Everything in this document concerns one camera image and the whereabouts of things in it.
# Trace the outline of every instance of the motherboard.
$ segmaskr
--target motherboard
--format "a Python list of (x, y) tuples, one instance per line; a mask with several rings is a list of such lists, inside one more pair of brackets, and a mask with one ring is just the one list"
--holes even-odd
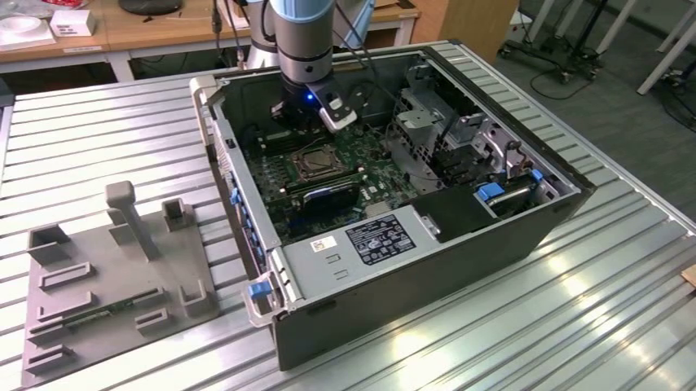
[(247, 163), (283, 243), (398, 208), (418, 196), (383, 147), (383, 133), (355, 125)]

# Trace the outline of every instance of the aluminum table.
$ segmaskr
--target aluminum table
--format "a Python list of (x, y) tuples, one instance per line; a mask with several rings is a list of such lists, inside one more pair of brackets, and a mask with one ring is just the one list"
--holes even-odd
[(193, 75), (21, 96), (0, 131), (0, 390), (19, 388), (26, 230), (106, 224), (100, 192), (116, 178), (133, 182), (140, 213), (169, 197), (194, 205), (223, 314), (39, 389), (696, 387), (696, 300), (678, 275), (696, 262), (693, 223), (468, 50), (431, 45), (599, 187), (538, 249), (280, 372), (237, 295), (245, 277), (196, 131)]

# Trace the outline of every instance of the caster wheel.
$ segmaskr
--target caster wheel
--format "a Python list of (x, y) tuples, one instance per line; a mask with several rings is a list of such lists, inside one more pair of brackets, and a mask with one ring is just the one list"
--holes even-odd
[(511, 53), (511, 50), (510, 50), (510, 47), (508, 46), (504, 46), (502, 49), (499, 49), (498, 51), (498, 54), (499, 54), (499, 57), (506, 59), (510, 57), (510, 53)]

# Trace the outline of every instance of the white box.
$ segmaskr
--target white box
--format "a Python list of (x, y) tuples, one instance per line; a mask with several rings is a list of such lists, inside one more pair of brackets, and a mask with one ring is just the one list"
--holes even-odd
[(57, 37), (88, 37), (94, 32), (96, 20), (89, 10), (53, 12), (50, 29)]
[(507, 33), (504, 35), (504, 40), (522, 43), (524, 29), (527, 31), (531, 29), (531, 19), (522, 15), (519, 11), (514, 11), (514, 15), (510, 19), (510, 28), (507, 29)]
[(22, 34), (0, 33), (0, 51), (15, 51), (27, 47), (50, 45), (56, 43), (47, 23), (41, 20), (39, 27)]

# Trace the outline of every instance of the white label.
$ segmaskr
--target white label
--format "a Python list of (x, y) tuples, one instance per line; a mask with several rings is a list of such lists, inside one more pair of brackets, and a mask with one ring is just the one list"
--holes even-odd
[(323, 239), (313, 240), (309, 244), (312, 246), (313, 252), (317, 253), (319, 251), (333, 247), (336, 245), (336, 240), (332, 236), (325, 236)]
[(70, 47), (68, 49), (62, 49), (62, 53), (82, 53), (85, 51), (100, 51), (100, 46), (82, 46), (82, 47)]

